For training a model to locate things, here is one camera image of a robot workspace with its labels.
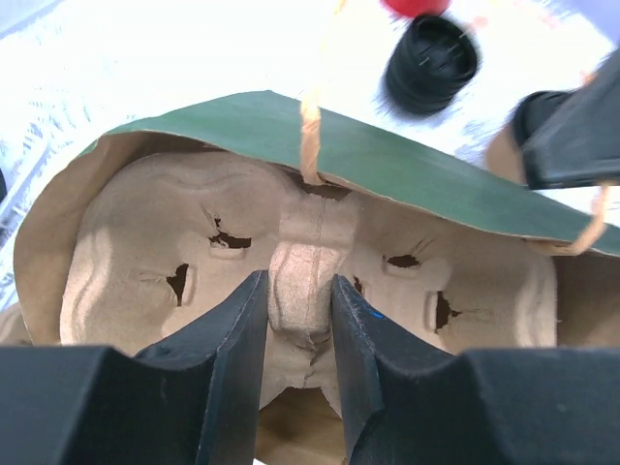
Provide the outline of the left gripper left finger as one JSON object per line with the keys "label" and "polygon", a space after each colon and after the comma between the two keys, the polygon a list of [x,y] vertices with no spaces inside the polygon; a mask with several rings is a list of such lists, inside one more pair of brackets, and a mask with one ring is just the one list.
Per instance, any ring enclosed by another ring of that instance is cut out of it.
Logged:
{"label": "left gripper left finger", "polygon": [[249,464],[267,275],[135,356],[106,346],[1,351],[5,464]]}

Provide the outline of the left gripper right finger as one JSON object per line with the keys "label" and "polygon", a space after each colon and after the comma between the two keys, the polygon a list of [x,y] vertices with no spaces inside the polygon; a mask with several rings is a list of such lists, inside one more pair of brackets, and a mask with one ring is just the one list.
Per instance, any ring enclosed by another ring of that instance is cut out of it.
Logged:
{"label": "left gripper right finger", "polygon": [[448,354],[372,307],[344,277],[332,333],[352,464],[615,464],[615,349]]}

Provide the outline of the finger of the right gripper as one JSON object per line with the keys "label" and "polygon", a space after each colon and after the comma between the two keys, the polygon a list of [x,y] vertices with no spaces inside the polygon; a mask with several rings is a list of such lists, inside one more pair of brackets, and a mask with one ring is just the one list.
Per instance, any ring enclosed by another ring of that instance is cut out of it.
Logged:
{"label": "finger of the right gripper", "polygon": [[540,91],[512,117],[524,182],[532,190],[619,180],[619,52],[583,87]]}

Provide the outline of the single paper cup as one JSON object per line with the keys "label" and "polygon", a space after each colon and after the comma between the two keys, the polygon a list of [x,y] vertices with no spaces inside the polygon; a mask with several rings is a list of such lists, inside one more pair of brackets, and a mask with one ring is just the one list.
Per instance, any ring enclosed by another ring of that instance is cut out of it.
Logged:
{"label": "single paper cup", "polygon": [[484,155],[488,171],[514,184],[526,184],[522,166],[522,153],[517,145],[512,127],[506,125],[489,144]]}

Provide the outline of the green paper bag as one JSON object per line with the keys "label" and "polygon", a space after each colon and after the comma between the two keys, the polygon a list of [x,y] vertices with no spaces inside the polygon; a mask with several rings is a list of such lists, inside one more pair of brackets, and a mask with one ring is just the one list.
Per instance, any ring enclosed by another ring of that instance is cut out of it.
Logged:
{"label": "green paper bag", "polygon": [[[60,313],[82,218],[122,169],[153,155],[225,152],[271,165],[311,194],[356,192],[483,233],[521,240],[556,277],[556,343],[499,349],[615,349],[619,353],[619,231],[605,224],[599,185],[532,190],[393,133],[294,100],[237,92],[107,131],[88,142],[35,200],[15,241],[15,283],[31,343],[65,344]],[[352,464],[341,399],[288,387],[260,398],[254,459],[265,464]]]}

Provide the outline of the cardboard cup carrier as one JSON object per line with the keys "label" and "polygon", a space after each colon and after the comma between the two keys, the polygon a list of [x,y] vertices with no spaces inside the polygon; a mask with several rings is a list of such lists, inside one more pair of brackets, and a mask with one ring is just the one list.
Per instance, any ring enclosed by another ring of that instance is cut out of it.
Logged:
{"label": "cardboard cup carrier", "polygon": [[442,350],[552,347],[556,277],[521,240],[356,192],[304,191],[225,152],[153,155],[88,206],[60,313],[65,344],[128,354],[268,273],[261,401],[317,388],[340,406],[329,316],[345,276],[376,309]]}

